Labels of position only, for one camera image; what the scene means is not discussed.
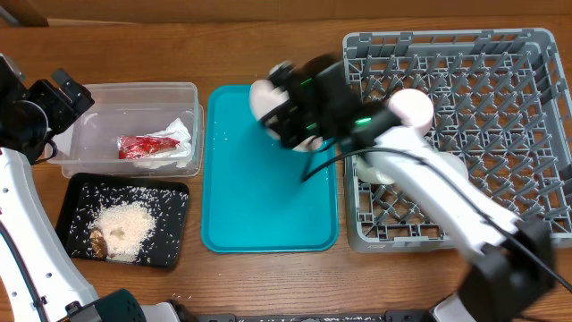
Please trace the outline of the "large pink plate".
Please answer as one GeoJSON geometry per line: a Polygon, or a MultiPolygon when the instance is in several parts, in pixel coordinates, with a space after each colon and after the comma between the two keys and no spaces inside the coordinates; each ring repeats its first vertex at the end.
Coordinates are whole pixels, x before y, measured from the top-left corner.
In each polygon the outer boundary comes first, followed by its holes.
{"type": "MultiPolygon", "coordinates": [[[[285,103],[289,98],[288,93],[277,89],[269,80],[257,80],[249,92],[249,104],[252,114],[260,121],[263,116],[269,114],[278,105],[285,103]]],[[[295,148],[298,152],[318,150],[323,144],[321,137],[310,136],[299,143],[295,148]]]]}

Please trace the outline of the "red snack wrapper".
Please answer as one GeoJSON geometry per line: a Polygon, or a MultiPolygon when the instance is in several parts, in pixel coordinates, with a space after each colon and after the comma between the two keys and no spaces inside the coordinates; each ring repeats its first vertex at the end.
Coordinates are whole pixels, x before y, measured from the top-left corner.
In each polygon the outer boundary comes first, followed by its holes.
{"type": "Polygon", "coordinates": [[[118,139],[120,159],[139,159],[176,149],[180,142],[157,136],[121,136],[118,139]]]}

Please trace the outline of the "pale green cup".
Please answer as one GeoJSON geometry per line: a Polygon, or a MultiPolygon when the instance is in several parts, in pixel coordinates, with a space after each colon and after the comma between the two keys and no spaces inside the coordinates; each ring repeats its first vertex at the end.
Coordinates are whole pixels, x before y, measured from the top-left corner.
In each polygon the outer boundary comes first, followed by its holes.
{"type": "Polygon", "coordinates": [[[356,158],[355,170],[358,179],[365,183],[383,185],[391,185],[395,183],[390,176],[370,166],[362,157],[356,158]]]}

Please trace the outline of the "white napkin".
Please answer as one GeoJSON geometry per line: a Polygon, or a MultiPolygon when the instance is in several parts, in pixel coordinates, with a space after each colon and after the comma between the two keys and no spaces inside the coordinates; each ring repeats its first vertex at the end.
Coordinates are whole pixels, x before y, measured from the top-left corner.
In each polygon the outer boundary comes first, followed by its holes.
{"type": "Polygon", "coordinates": [[[160,167],[174,165],[176,168],[182,169],[192,161],[194,151],[191,141],[193,137],[180,118],[171,122],[163,131],[137,136],[172,138],[178,140],[180,144],[176,149],[158,153],[151,157],[128,159],[134,160],[134,165],[136,167],[156,170],[160,167]]]}

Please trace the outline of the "small grey bowl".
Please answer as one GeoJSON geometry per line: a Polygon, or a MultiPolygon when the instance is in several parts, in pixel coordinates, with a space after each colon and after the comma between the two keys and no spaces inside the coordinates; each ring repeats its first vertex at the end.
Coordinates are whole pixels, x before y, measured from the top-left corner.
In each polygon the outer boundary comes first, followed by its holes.
{"type": "Polygon", "coordinates": [[[466,164],[462,159],[449,152],[439,152],[440,157],[451,167],[453,167],[465,179],[469,179],[466,164]]]}

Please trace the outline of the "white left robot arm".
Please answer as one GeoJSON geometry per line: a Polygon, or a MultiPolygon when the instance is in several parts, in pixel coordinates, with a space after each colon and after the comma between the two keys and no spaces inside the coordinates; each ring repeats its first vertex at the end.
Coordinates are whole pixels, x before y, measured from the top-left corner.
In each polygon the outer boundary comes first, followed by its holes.
{"type": "Polygon", "coordinates": [[[1,58],[1,278],[17,321],[143,321],[134,296],[99,297],[72,263],[39,199],[31,167],[94,104],[64,70],[32,87],[1,58]]]}

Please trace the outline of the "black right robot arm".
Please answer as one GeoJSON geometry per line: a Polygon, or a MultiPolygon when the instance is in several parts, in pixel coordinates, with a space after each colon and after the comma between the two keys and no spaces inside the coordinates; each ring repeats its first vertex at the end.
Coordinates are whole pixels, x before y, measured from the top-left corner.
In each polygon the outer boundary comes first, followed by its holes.
{"type": "Polygon", "coordinates": [[[477,189],[425,140],[433,101],[401,89],[365,101],[344,66],[321,55],[285,62],[250,89],[252,114],[282,147],[314,151],[323,141],[342,157],[361,156],[394,180],[449,235],[470,265],[461,286],[430,309],[401,311],[408,321],[510,321],[563,279],[549,227],[526,221],[477,189]]]}

